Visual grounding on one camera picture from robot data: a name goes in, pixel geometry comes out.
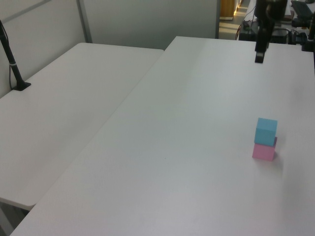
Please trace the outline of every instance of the floor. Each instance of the floor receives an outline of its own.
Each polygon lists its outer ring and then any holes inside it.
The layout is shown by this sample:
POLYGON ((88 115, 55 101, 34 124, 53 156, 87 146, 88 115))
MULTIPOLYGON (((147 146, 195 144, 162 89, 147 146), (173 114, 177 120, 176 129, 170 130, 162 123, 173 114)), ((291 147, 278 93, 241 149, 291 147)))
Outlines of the floor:
POLYGON ((236 31, 245 18, 249 4, 250 0, 243 0, 233 20, 220 20, 219 39, 235 40, 236 31))
POLYGON ((0 202, 0 236, 9 236, 27 214, 27 210, 0 202))

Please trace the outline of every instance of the wooden cabinet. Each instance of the wooden cabinet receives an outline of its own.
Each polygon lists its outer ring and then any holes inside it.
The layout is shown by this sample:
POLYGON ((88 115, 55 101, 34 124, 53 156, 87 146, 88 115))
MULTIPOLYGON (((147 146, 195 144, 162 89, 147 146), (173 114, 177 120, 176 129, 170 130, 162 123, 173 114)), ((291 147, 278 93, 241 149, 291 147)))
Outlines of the wooden cabinet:
POLYGON ((235 11, 235 0, 221 0, 221 20, 232 20, 235 11))

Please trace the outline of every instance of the black stand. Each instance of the black stand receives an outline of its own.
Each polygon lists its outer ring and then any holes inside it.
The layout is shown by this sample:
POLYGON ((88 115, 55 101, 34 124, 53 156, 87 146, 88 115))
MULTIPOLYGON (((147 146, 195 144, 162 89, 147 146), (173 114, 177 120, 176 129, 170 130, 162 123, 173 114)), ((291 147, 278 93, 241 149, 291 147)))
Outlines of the black stand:
POLYGON ((9 60, 10 67, 12 68, 13 74, 14 74, 15 79, 16 79, 16 87, 14 87, 13 89, 18 90, 18 91, 23 91, 24 89, 26 89, 31 84, 24 82, 22 77, 21 77, 20 71, 18 69, 18 66, 16 65, 14 56, 13 56, 12 51, 11 51, 10 46, 9 46, 9 40, 6 36, 5 30, 4 30, 4 27, 3 27, 1 21, 0 21, 0 40, 1 40, 2 46, 4 48, 6 57, 9 60))

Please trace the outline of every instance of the stacked cubes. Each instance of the stacked cubes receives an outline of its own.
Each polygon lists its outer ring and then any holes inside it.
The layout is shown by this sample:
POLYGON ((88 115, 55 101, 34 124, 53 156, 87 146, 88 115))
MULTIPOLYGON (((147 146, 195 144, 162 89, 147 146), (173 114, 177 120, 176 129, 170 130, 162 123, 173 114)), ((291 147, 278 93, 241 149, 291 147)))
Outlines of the stacked cubes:
POLYGON ((258 118, 255 133, 253 158, 272 161, 277 143, 276 131, 278 122, 272 119, 258 118))

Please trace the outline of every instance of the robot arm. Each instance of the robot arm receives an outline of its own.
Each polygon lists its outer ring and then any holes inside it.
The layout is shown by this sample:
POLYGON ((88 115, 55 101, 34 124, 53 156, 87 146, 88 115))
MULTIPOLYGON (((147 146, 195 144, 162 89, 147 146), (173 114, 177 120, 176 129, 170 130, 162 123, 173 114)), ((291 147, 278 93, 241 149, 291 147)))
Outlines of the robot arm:
POLYGON ((287 0, 257 0, 255 16, 259 30, 256 42, 256 63, 263 63, 265 52, 269 46, 275 22, 281 20, 285 14, 287 0))

